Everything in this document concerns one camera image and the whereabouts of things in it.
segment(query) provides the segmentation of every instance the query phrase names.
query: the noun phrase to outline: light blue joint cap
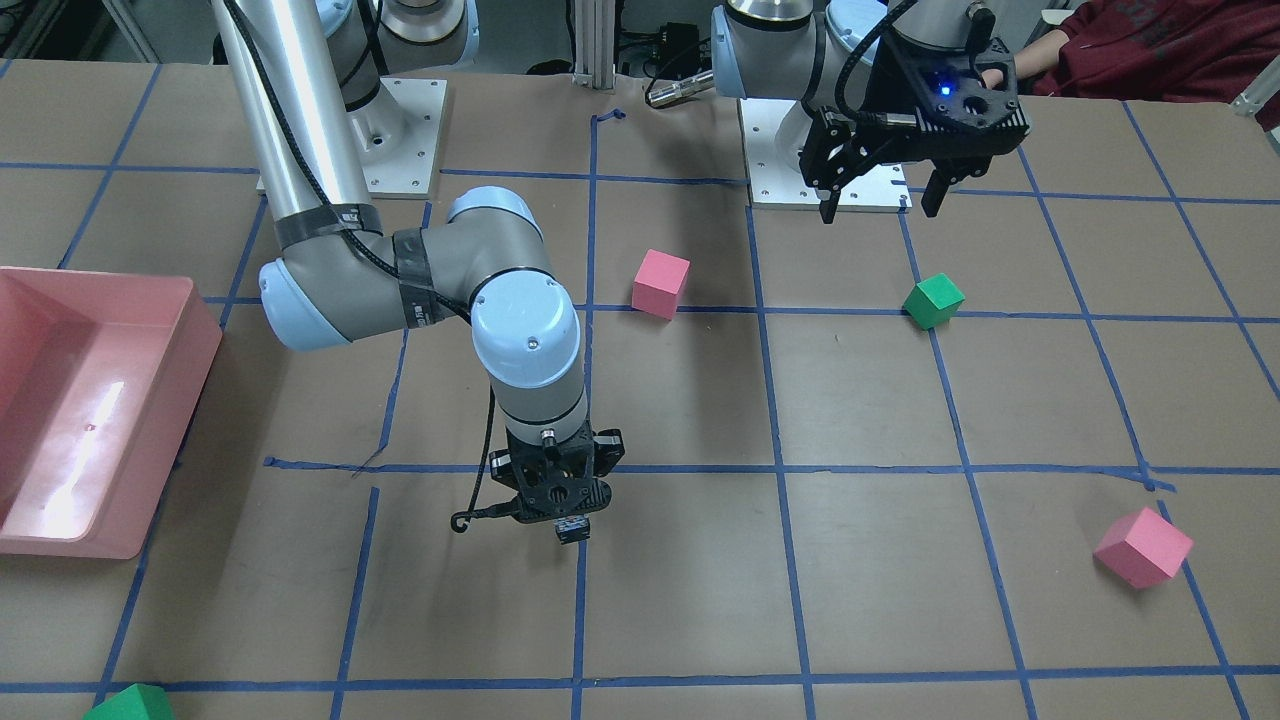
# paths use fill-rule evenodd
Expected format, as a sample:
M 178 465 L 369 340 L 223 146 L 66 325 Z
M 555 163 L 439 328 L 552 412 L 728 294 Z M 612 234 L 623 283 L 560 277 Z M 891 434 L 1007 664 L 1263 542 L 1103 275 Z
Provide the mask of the light blue joint cap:
M 333 37 L 342 23 L 351 15 L 355 0 L 316 0 L 316 10 L 320 13 L 320 27 L 324 28 L 325 37 Z
M 302 292 L 283 259 L 262 265 L 257 287 L 262 291 L 262 309 L 275 337 L 289 350 L 351 345 Z
M 468 65 L 476 59 L 480 51 L 480 14 L 476 13 L 476 0 L 467 0 L 467 44 L 462 49 L 462 56 L 453 67 Z
M 534 229 L 538 231 L 538 237 L 543 237 L 543 228 L 538 227 L 538 220 L 534 219 L 534 213 L 525 204 L 525 199 L 506 187 L 486 184 L 472 187 L 463 192 L 462 197 L 454 200 L 453 205 L 449 206 L 449 222 L 452 223 L 453 218 L 476 208 L 492 208 L 515 213 L 529 220 L 529 224 L 534 225 Z
M 536 270 L 512 270 L 480 287 L 471 342 L 494 379 L 532 389 L 563 377 L 582 340 L 564 286 Z
M 831 0 L 831 4 L 827 5 L 827 26 L 847 53 L 852 53 L 854 47 L 858 47 L 858 44 L 883 18 L 884 5 L 876 0 Z M 877 49 L 879 49 L 879 40 L 872 42 L 859 61 L 872 64 L 876 60 Z
M 733 36 L 728 33 L 724 6 L 712 10 L 712 69 L 716 70 L 716 92 L 724 97 L 746 97 L 742 87 L 742 69 L 733 53 Z

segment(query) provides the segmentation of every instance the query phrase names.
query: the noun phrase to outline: red shirt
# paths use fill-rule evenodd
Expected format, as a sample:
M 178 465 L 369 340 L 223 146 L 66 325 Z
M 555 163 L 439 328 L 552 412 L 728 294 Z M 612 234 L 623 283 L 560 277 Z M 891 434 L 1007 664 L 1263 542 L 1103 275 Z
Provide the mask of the red shirt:
M 1036 95 L 1230 102 L 1280 55 L 1276 0 L 1091 0 Z M 1280 96 L 1257 114 L 1280 124 Z

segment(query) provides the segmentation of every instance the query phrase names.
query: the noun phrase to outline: green cube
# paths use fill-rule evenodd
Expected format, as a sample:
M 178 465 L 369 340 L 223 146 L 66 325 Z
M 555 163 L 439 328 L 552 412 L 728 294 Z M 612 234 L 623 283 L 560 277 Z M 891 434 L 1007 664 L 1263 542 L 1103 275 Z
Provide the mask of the green cube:
M 84 720 L 173 720 L 173 708 L 163 689 L 138 684 L 90 710 Z
M 945 323 L 956 314 L 964 293 L 942 273 L 915 283 L 902 309 L 906 310 L 922 331 Z

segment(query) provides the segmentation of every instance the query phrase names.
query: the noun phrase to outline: pink bin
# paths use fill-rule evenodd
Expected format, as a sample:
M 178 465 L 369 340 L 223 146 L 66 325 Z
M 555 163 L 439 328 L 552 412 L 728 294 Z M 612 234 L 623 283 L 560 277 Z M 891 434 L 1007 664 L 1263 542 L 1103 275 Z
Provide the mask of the pink bin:
M 0 268 L 0 552 L 137 555 L 220 341 L 189 278 Z

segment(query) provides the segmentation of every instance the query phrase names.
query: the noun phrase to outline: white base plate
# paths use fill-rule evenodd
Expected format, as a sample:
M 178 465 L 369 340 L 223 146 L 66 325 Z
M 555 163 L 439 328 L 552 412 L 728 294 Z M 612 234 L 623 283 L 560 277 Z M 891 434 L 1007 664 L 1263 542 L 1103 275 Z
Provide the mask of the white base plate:
M 380 163 L 365 163 L 365 183 L 371 197 L 428 200 L 435 190 L 435 170 L 440 158 L 440 127 L 444 123 L 447 82 L 443 79 L 383 78 L 385 87 L 408 115 L 408 132 L 401 146 Z M 262 179 L 259 193 L 265 192 Z
M 774 137 L 795 100 L 749 99 L 739 101 L 742 149 L 751 178 L 751 204 L 780 210 L 810 210 L 818 193 L 804 184 L 794 158 L 781 158 Z M 901 165 L 878 165 L 840 193 L 841 211 L 899 213 L 911 206 Z

